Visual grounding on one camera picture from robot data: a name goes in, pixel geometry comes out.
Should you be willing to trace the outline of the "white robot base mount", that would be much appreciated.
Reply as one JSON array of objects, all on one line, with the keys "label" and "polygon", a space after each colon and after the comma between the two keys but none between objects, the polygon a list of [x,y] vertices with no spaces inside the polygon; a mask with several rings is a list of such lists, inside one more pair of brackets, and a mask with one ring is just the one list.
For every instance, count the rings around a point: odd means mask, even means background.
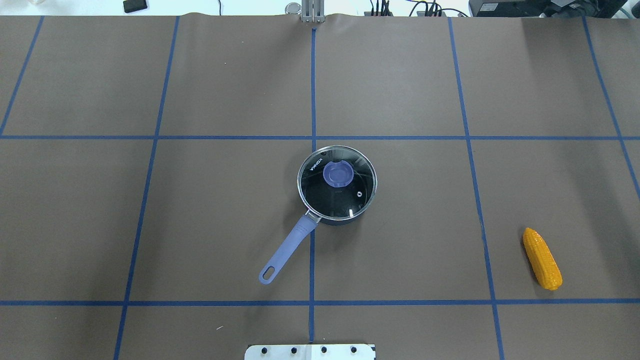
[{"label": "white robot base mount", "polygon": [[247,347],[245,360],[375,360],[374,344],[256,344]]}]

